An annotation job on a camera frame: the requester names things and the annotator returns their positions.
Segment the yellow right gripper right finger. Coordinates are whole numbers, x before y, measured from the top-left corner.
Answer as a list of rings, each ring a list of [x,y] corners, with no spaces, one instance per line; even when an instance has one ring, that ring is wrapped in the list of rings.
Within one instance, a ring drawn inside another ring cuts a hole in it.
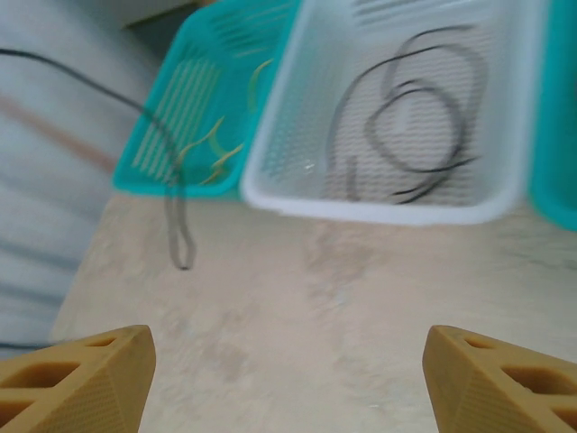
[[[576,430],[576,365],[569,361],[436,325],[423,372],[441,432]]]

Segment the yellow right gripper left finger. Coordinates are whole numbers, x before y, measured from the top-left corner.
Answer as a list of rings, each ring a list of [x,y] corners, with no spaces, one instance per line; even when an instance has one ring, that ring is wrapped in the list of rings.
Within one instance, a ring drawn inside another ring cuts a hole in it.
[[[149,327],[122,327],[1,363],[3,432],[136,432],[156,352]]]

